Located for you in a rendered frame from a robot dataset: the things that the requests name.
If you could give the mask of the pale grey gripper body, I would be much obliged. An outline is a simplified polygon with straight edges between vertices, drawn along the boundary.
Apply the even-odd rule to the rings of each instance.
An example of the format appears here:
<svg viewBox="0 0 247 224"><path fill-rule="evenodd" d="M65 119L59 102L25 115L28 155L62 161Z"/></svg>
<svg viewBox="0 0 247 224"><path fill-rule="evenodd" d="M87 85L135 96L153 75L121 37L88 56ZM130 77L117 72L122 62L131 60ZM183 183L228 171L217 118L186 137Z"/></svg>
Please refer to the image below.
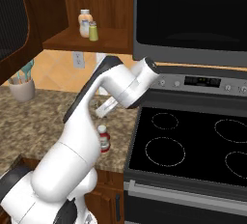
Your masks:
<svg viewBox="0 0 247 224"><path fill-rule="evenodd" d="M99 118L105 117L108 113L113 111L118 105L118 102L114 98L109 98L96 110L96 115Z"/></svg>

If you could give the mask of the red condiment bottle white cap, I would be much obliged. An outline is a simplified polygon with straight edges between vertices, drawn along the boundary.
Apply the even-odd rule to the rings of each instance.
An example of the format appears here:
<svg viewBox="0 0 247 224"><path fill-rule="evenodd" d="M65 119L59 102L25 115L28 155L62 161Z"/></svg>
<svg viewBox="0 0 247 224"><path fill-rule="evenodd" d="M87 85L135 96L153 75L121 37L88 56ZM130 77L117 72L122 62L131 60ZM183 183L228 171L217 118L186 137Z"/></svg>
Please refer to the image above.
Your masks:
<svg viewBox="0 0 247 224"><path fill-rule="evenodd" d="M107 132L107 128L105 125L98 126L97 131L100 138L101 151L103 153L106 153L110 149L110 135Z"/></svg>

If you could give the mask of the green shaker silver cap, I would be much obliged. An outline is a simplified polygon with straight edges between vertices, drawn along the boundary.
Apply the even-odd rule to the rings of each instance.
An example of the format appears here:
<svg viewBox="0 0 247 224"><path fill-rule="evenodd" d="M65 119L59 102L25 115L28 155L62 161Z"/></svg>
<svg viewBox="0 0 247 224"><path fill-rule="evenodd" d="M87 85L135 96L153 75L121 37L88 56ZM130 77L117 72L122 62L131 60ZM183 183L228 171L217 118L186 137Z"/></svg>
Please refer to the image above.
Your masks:
<svg viewBox="0 0 247 224"><path fill-rule="evenodd" d="M89 23L89 40L91 42L96 42L98 40L98 32L95 21L91 21Z"/></svg>

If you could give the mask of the wooden base cabinet door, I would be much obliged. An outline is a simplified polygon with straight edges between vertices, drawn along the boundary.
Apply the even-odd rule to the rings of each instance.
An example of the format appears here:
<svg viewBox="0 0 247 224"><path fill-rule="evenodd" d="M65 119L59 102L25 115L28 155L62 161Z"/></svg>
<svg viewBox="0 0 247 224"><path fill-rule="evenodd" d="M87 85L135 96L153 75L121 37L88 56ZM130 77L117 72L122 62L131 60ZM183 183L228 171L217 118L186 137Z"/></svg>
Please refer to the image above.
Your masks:
<svg viewBox="0 0 247 224"><path fill-rule="evenodd" d="M89 211L98 224L124 224L124 174L96 170L96 188L85 195ZM116 221L115 197L120 194L121 220Z"/></svg>

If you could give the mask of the peach condiment bottle white cap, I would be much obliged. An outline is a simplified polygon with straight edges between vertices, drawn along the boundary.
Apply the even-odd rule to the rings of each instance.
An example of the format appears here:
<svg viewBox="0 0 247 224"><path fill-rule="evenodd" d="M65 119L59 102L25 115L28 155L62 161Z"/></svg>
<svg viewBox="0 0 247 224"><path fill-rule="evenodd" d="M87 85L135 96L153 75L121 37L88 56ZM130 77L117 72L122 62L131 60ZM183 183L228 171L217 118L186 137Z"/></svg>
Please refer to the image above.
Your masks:
<svg viewBox="0 0 247 224"><path fill-rule="evenodd" d="M89 10L80 11L78 22L79 22L79 32L82 38L89 37L89 26L92 20L93 20L93 17L91 16Z"/></svg>

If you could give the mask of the dark cabinet door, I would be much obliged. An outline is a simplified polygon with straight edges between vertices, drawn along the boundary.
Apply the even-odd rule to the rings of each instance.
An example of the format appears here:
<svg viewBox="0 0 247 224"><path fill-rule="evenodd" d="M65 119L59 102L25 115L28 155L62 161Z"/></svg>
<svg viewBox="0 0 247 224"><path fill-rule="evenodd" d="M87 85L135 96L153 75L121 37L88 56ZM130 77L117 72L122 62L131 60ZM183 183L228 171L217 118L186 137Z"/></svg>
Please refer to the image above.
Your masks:
<svg viewBox="0 0 247 224"><path fill-rule="evenodd" d="M0 0L0 85L42 51L30 0Z"/></svg>

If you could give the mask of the beige utensil pot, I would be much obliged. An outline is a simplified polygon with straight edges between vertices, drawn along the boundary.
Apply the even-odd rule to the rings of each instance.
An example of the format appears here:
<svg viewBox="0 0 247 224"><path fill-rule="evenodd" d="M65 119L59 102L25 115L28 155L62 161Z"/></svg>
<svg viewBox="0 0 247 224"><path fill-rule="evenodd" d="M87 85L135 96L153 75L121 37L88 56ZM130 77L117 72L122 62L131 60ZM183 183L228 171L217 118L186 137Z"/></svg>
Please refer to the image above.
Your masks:
<svg viewBox="0 0 247 224"><path fill-rule="evenodd" d="M11 94L19 102L26 102L35 97L35 83L33 79L28 82L25 81L25 77L21 75L18 77L19 85L12 84L12 80L8 82Z"/></svg>

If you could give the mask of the teal spatula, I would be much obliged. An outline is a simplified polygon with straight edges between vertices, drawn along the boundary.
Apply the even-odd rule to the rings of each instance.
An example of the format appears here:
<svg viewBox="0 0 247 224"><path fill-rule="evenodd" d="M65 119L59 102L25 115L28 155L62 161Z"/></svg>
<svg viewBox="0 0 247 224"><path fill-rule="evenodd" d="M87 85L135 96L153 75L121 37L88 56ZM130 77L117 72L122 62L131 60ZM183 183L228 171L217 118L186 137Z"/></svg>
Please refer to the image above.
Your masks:
<svg viewBox="0 0 247 224"><path fill-rule="evenodd" d="M34 60L28 62L24 67L21 68L21 71L25 75L25 81L28 82L31 79L31 69L34 66Z"/></svg>

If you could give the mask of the black stove with hob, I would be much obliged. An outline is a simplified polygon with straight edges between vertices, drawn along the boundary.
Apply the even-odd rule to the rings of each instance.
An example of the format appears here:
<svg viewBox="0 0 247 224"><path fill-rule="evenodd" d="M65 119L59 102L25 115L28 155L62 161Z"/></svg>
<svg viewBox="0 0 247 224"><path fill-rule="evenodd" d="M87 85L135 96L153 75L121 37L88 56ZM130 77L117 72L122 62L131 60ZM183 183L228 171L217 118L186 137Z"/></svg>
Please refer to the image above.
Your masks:
<svg viewBox="0 0 247 224"><path fill-rule="evenodd" d="M162 67L138 111L123 182L247 202L242 86L247 71ZM247 224L247 216L123 194L124 224Z"/></svg>

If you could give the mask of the wooden drawer front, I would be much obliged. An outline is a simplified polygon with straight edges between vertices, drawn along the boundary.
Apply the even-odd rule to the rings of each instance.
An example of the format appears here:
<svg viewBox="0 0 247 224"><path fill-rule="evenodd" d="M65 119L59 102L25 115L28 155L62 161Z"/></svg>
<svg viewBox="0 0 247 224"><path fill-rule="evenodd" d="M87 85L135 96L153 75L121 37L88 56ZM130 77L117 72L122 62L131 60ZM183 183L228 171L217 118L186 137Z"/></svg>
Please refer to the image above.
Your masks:
<svg viewBox="0 0 247 224"><path fill-rule="evenodd" d="M26 158L26 157L22 157L19 156L13 163L12 165L5 171L5 173L13 170L14 168L16 168L17 166L27 166L28 168L30 168L31 170L34 170L38 165L39 165L39 161L37 159L33 159L33 158Z"/></svg>

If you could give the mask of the black microwave oven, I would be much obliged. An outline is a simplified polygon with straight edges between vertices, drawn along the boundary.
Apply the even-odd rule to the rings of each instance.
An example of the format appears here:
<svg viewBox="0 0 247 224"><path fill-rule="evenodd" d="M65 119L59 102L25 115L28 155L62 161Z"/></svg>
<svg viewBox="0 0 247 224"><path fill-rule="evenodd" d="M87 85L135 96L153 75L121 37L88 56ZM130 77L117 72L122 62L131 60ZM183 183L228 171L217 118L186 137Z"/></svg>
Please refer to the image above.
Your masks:
<svg viewBox="0 0 247 224"><path fill-rule="evenodd" d="M133 58L247 68L247 0L133 0Z"/></svg>

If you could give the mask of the white wall outlet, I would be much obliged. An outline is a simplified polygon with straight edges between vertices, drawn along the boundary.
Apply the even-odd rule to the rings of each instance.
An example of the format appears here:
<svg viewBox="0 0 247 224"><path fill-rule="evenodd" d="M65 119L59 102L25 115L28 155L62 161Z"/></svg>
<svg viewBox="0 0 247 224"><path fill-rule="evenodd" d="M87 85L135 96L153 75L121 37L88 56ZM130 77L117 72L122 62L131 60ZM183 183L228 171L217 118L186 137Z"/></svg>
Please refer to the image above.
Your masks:
<svg viewBox="0 0 247 224"><path fill-rule="evenodd" d="M96 54L96 66L101 63L101 61L106 57L106 53L97 53Z"/></svg>
<svg viewBox="0 0 247 224"><path fill-rule="evenodd" d="M72 52L73 66L77 69L85 68L84 53L81 51Z"/></svg>

